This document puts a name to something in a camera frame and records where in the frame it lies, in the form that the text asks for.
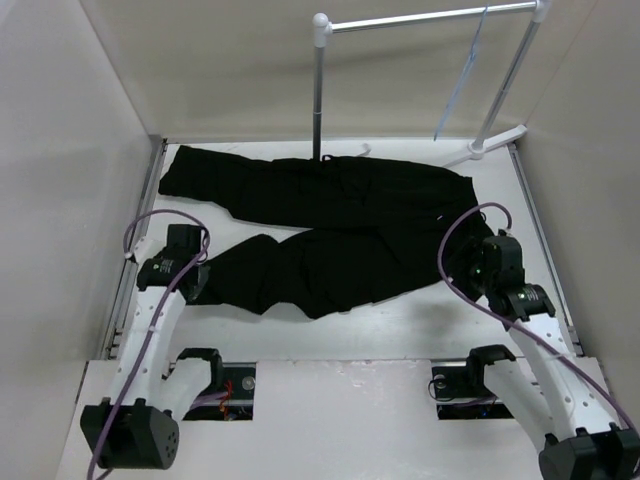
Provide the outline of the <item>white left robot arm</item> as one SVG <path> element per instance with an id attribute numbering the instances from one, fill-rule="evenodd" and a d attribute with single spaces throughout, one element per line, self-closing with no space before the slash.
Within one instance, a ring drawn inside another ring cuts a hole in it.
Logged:
<path id="1" fill-rule="evenodd" d="M 209 243 L 202 225 L 172 224 L 163 247 L 138 243 L 136 307 L 108 394 L 87 405 L 80 427 L 91 450 L 90 479 L 118 469 L 167 470 L 175 461 L 179 423 L 198 396 L 214 398 L 224 387 L 213 348 L 168 358 L 175 327 L 208 280 L 201 263 Z"/>

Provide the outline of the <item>black trousers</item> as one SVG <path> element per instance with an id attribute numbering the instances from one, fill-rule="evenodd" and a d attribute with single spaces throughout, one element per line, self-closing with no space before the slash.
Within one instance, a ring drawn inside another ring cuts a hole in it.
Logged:
<path id="1" fill-rule="evenodd" d="M 255 314 L 289 303 L 318 319 L 430 286 L 443 273 L 466 290 L 474 250 L 491 235 L 469 177 L 407 161 L 257 160 L 183 146 L 159 191 L 295 229 L 282 241 L 253 236 L 207 263 L 198 303 Z"/>

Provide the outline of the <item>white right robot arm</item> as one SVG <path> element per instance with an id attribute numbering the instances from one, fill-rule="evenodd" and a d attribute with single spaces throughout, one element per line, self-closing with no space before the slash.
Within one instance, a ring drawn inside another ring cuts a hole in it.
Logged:
<path id="1" fill-rule="evenodd" d="M 526 376 L 503 345 L 478 347 L 467 359 L 466 388 L 502 401 L 534 445 L 543 478 L 635 478 L 639 435 L 617 422 L 580 372 L 549 296 L 525 279 L 519 242 L 504 231 L 486 238 L 466 273 L 470 293 L 503 319 L 532 372 Z"/>

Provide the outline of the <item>white metal clothes rack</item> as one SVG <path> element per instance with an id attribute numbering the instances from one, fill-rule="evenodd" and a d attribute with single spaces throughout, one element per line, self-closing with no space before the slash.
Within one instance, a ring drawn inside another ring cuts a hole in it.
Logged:
<path id="1" fill-rule="evenodd" d="M 436 126 L 465 64 L 480 16 L 488 15 L 477 57 L 455 109 L 437 141 Z M 415 133 L 428 150 L 450 146 L 443 164 L 480 160 L 526 133 L 524 121 L 497 124 L 499 113 L 546 20 L 549 1 L 474 1 L 466 7 L 434 1 L 424 13 L 334 21 L 317 12 L 310 21 L 313 45 L 311 157 L 322 148 L 323 82 L 338 113 L 378 114 L 395 133 Z"/>

